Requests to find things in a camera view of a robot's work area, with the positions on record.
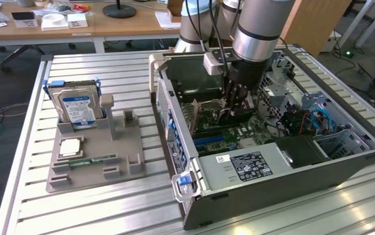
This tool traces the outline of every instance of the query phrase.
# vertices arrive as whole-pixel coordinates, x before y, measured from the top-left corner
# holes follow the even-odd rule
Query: hard drive
[[[71,122],[75,129],[97,125],[103,118],[99,81],[53,81],[45,88],[54,102],[61,122]]]

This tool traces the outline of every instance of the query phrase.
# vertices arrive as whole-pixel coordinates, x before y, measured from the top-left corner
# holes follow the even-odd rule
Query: aluminum extrusion table
[[[165,51],[59,55],[42,61],[0,207],[0,235],[375,234],[375,165],[335,188],[183,230],[149,96],[149,55],[157,52]],[[313,57],[299,58],[375,126],[375,109]],[[95,77],[103,94],[114,95],[114,114],[135,109],[141,117],[147,176],[50,194],[45,188],[58,114],[41,90],[42,80]],[[297,80],[309,91],[318,90],[299,71]]]

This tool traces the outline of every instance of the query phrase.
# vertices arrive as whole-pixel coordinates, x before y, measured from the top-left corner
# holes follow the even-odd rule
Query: black lamp base
[[[118,9],[118,5],[109,5],[103,8],[103,13],[118,19],[133,17],[137,14],[137,9],[129,5],[121,5],[121,9]]]

